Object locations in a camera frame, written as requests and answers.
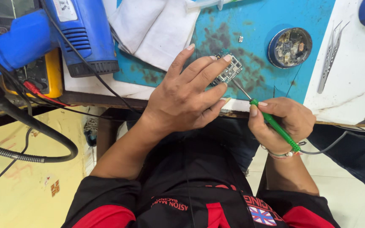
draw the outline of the circuit board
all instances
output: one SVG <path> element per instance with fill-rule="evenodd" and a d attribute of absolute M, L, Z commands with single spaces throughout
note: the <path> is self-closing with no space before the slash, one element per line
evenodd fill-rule
<path fill-rule="evenodd" d="M 232 62 L 231 64 L 226 67 L 226 69 L 223 70 L 223 72 L 218 75 L 212 82 L 211 85 L 216 86 L 221 82 L 229 83 L 240 71 L 243 70 L 242 63 L 236 59 L 235 56 L 232 55 L 229 50 L 223 49 L 220 53 L 218 53 L 216 56 L 217 59 L 223 58 L 226 55 L 232 56 Z"/>

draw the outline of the union jack logo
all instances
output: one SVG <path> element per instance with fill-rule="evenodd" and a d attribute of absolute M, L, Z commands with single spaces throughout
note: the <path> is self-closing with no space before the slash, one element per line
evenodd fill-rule
<path fill-rule="evenodd" d="M 252 207 L 252 206 L 249 206 L 249 209 L 250 209 L 251 215 L 253 216 L 254 221 L 265 224 L 265 225 L 271 225 L 271 226 L 277 225 L 277 223 L 274 221 L 274 218 L 271 216 L 270 212 L 260 210 L 258 208 Z"/>

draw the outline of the blue heat gun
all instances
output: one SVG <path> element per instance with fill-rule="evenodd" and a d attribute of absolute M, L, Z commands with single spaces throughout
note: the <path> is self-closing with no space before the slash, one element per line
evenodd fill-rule
<path fill-rule="evenodd" d="M 46 0 L 46 5 L 66 38 L 99 75 L 119 71 L 102 0 Z M 44 9 L 13 20 L 10 31 L 0 35 L 0 64 L 13 71 L 57 47 L 72 77 L 94 75 L 63 41 Z"/>

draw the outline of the yellow multimeter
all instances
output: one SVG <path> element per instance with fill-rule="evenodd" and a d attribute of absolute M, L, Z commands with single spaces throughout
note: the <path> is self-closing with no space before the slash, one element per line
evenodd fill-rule
<path fill-rule="evenodd" d="M 15 18 L 38 9 L 40 9 L 38 0 L 0 0 L 0 35 L 10 30 L 12 21 Z M 19 81 L 27 80 L 32 82 L 45 96 L 57 98 L 63 94 L 62 64 L 58 48 L 15 71 L 15 76 L 18 77 Z M 5 90 L 18 95 L 4 77 L 3 83 Z"/>

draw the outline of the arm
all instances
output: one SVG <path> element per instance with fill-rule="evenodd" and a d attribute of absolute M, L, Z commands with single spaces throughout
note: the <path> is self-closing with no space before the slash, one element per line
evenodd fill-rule
<path fill-rule="evenodd" d="M 261 145 L 277 155 L 285 154 L 292 148 L 274 129 L 264 123 L 261 111 L 281 117 L 284 128 L 296 142 L 309 136 L 316 121 L 316 117 L 309 109 L 288 98 L 269 99 L 259 104 L 258 108 L 252 105 L 249 128 Z M 287 159 L 275 159 L 268 156 L 266 176 L 270 190 L 319 195 L 319 190 L 299 155 Z"/>
<path fill-rule="evenodd" d="M 190 45 L 176 57 L 139 121 L 108 149 L 91 176 L 136 179 L 147 154 L 161 139 L 171 132 L 204 127 L 218 116 L 226 103 L 220 99 L 227 85 L 205 88 L 230 64 L 231 56 L 202 57 L 181 73 L 193 52 L 194 45 Z"/>

